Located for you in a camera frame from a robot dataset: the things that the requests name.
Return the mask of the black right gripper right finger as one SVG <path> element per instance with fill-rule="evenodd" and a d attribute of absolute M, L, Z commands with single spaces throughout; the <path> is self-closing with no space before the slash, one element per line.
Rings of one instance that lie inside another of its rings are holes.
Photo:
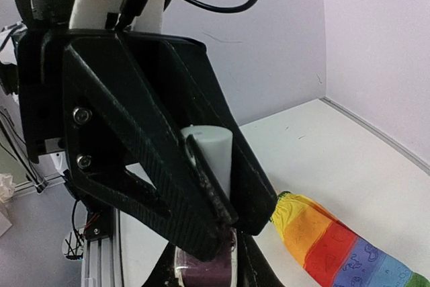
<path fill-rule="evenodd" d="M 239 287 L 282 287 L 271 266 L 262 254 L 254 238 L 242 232 L 237 233 L 237 286 Z"/>

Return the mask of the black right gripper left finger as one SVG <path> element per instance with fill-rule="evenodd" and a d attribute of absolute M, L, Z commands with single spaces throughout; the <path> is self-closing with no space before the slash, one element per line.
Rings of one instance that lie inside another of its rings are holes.
<path fill-rule="evenodd" d="M 168 243 L 142 287 L 180 287 L 175 277 L 176 246 Z"/>

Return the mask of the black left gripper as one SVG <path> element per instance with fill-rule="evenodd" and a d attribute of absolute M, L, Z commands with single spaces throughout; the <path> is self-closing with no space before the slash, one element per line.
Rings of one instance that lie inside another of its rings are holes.
<path fill-rule="evenodd" d="M 31 161 L 65 150 L 119 145 L 141 161 L 164 136 L 215 122 L 206 46 L 145 32 L 30 30 L 19 41 L 19 102 Z"/>

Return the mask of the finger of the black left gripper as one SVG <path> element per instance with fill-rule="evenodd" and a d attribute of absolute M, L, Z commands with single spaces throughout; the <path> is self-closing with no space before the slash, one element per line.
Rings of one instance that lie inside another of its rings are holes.
<path fill-rule="evenodd" d="M 214 259 L 238 215 L 196 140 L 180 128 L 164 136 L 141 161 L 119 145 L 97 141 L 96 153 L 80 152 L 75 127 L 67 157 L 74 184 L 98 202 L 144 223 L 194 257 Z"/>
<path fill-rule="evenodd" d="M 257 236 L 275 210 L 276 194 L 239 129 L 206 54 L 193 42 L 164 42 L 169 89 L 167 109 L 180 128 L 217 126 L 230 131 L 225 161 L 230 162 L 230 202 L 234 227 Z"/>

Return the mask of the purple nail polish bottle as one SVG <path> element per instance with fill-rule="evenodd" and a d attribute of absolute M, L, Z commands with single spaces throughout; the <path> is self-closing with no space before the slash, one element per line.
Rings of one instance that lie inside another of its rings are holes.
<path fill-rule="evenodd" d="M 174 273 L 179 286 L 236 287 L 239 249 L 236 231 L 229 230 L 216 257 L 210 261 L 200 261 L 176 247 Z"/>

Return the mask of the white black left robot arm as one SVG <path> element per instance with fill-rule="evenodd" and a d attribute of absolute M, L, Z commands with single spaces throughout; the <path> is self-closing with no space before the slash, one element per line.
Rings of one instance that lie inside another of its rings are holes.
<path fill-rule="evenodd" d="M 206 46 L 165 35 L 171 0 L 15 0 L 29 158 L 66 155 L 67 186 L 200 260 L 228 229 L 259 234 L 275 192 L 239 129 Z"/>

